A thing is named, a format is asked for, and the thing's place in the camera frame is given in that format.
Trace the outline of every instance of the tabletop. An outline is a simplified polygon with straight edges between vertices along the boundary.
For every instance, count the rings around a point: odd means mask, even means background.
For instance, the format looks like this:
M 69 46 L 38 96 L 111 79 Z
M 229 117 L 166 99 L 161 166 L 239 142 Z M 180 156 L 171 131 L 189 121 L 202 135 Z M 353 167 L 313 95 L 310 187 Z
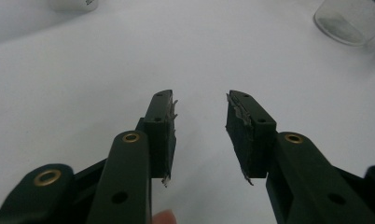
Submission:
M 317 29 L 320 0 L 101 0 L 89 13 L 0 0 L 0 205 L 34 168 L 81 171 L 173 90 L 169 187 L 153 213 L 178 223 L 276 223 L 265 179 L 250 186 L 226 132 L 229 90 L 251 94 L 279 132 L 312 139 L 335 166 L 375 164 L 375 39 Z

